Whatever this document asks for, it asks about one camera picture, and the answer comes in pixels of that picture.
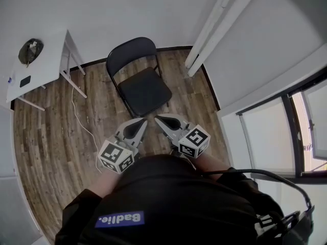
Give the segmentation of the person's right forearm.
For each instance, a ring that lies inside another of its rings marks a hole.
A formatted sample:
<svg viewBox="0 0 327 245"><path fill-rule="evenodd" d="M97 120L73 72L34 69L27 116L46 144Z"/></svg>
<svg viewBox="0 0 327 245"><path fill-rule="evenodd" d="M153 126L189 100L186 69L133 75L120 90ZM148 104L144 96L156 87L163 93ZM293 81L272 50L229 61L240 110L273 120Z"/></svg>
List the person's right forearm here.
<svg viewBox="0 0 327 245"><path fill-rule="evenodd" d="M219 182L222 174L206 175L207 172L223 171L231 168L230 165L222 162L218 158L212 157L206 153L202 153L197 159L193 159L192 163L196 170L207 179Z"/></svg>

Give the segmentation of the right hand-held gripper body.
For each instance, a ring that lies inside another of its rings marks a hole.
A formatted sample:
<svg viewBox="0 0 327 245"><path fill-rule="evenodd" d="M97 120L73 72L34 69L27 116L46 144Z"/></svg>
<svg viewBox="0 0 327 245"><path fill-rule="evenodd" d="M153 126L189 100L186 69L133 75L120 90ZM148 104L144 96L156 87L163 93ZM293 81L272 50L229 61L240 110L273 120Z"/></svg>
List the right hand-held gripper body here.
<svg viewBox="0 0 327 245"><path fill-rule="evenodd" d="M209 146L211 136L200 125L187 124L180 132L175 133L172 144L178 152L188 158L197 159Z"/></svg>

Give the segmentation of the black strapped pack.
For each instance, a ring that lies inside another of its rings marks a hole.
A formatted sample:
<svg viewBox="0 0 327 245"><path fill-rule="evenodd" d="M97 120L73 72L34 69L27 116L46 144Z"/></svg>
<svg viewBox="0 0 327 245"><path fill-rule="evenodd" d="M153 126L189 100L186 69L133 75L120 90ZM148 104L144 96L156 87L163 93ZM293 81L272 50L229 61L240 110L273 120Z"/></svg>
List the black strapped pack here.
<svg viewBox="0 0 327 245"><path fill-rule="evenodd" d="M308 245L313 233L314 206L304 212L295 211L283 219L258 215L254 228L258 234L256 245Z"/></svg>

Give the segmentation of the person's left forearm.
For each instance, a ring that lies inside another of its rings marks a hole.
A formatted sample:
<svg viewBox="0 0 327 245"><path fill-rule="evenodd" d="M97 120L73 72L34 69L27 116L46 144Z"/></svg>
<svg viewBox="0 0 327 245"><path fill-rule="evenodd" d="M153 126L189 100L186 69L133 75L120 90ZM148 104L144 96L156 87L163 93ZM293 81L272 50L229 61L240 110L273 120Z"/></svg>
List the person's left forearm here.
<svg viewBox="0 0 327 245"><path fill-rule="evenodd" d="M97 196L104 198L113 192L120 178L120 174L111 170L105 170L87 189Z"/></svg>

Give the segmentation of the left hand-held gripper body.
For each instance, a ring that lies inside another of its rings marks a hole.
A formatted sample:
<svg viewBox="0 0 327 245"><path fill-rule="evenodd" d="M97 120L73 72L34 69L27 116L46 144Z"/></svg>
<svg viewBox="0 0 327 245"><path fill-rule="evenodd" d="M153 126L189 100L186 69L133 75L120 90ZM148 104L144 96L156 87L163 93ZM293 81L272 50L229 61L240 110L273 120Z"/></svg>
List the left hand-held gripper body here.
<svg viewBox="0 0 327 245"><path fill-rule="evenodd" d="M106 169L122 174L139 159L138 147L130 145L125 139L120 139L115 134L104 141L98 159Z"/></svg>

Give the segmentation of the person's black shirt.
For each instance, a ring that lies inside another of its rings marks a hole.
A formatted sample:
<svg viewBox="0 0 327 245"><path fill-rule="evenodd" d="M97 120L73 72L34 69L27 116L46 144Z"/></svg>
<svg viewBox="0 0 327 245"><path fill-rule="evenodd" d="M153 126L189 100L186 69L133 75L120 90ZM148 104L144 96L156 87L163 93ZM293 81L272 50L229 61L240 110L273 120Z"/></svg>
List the person's black shirt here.
<svg viewBox="0 0 327 245"><path fill-rule="evenodd" d="M255 245L258 215L284 214L252 179L232 167L207 179L162 154L139 159L101 198L83 190L62 213L55 245Z"/></svg>

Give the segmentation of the black folding chair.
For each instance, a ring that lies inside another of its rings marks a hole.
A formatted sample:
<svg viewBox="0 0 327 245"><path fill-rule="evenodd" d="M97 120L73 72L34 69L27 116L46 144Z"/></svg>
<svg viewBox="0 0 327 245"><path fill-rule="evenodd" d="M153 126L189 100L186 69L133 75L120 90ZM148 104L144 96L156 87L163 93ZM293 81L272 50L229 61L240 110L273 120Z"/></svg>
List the black folding chair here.
<svg viewBox="0 0 327 245"><path fill-rule="evenodd" d="M128 64L144 57L154 57L155 67L147 67L117 83L114 76ZM168 105L172 92L162 77L154 42L137 37L115 47L106 59L107 73L131 117L144 117L163 105Z"/></svg>

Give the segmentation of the white roller blind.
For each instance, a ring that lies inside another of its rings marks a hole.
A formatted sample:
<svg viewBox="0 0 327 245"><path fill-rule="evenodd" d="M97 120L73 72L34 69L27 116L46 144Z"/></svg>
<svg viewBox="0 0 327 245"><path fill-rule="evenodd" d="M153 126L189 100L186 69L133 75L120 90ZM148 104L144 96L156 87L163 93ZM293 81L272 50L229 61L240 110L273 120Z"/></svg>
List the white roller blind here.
<svg viewBox="0 0 327 245"><path fill-rule="evenodd" d="M327 81L302 93L308 113L313 157L327 161Z"/></svg>
<svg viewBox="0 0 327 245"><path fill-rule="evenodd" d="M294 148L282 99L244 112L240 119L252 167L276 174L294 174Z"/></svg>

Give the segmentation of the white table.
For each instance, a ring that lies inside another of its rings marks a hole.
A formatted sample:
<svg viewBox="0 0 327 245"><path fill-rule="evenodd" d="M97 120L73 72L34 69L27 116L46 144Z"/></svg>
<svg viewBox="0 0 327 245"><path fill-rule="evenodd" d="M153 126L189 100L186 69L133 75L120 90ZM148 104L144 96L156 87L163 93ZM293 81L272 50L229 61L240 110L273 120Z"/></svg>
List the white table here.
<svg viewBox="0 0 327 245"><path fill-rule="evenodd" d="M59 79L60 76L63 76L86 99L87 95L70 77L70 61L74 61L83 75L85 71L80 65L78 51L69 31L66 29L42 38L42 42L44 44L42 52L29 67L23 66L19 60L14 61L11 76L13 82L7 89L6 102L11 103L18 99L44 111L45 108L24 99L23 96L39 87L45 88L46 84ZM20 81L27 76L31 76L30 83L20 88Z"/></svg>

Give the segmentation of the black window frame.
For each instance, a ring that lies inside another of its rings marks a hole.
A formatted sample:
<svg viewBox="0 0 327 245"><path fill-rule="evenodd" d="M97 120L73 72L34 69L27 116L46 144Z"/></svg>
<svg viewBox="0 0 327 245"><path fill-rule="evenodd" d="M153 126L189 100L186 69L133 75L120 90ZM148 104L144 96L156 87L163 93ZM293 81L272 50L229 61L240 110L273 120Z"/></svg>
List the black window frame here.
<svg viewBox="0 0 327 245"><path fill-rule="evenodd" d="M321 81L316 79L304 85L296 86L289 91L281 92L270 99L264 100L237 113L237 116L240 118L244 112L252 110L276 98L280 97L282 99L292 136L295 173L279 175L288 178L294 183L327 185L327 161L315 159L313 157L308 113L302 93L324 81L327 81L327 79Z"/></svg>

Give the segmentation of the dark green cap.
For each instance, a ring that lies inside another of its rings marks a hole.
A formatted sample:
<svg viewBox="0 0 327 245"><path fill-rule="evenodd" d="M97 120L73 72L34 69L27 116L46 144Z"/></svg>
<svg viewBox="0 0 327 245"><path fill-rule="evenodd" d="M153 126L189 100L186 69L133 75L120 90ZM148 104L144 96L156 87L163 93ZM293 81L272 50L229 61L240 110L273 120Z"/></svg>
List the dark green cap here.
<svg viewBox="0 0 327 245"><path fill-rule="evenodd" d="M41 40L32 38L28 40L19 50L20 62L28 67L42 52L44 44Z"/></svg>

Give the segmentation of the white insulated pipe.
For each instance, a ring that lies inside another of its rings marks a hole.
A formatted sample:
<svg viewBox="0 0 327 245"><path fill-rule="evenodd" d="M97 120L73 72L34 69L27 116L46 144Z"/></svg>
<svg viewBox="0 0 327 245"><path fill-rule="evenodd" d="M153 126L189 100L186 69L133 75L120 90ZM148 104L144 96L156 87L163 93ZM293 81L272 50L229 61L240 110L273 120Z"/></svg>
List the white insulated pipe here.
<svg viewBox="0 0 327 245"><path fill-rule="evenodd" d="M200 53L200 50L203 48L204 43L206 42L210 32L212 31L215 24L218 22L220 16L222 15L225 7L227 6L230 0L217 0L209 17L207 18L198 38L195 41L189 55L186 58L184 63L187 69L190 69L192 64L195 62L195 59Z"/></svg>
<svg viewBox="0 0 327 245"><path fill-rule="evenodd" d="M235 23L240 14L248 6L251 0L234 0L233 3L225 7L222 15L220 16L218 22L213 27L210 32L203 48L200 50L199 55L195 59L191 68L188 69L188 76L193 77L197 70L201 67L208 56L213 52L214 48L225 36L227 31Z"/></svg>

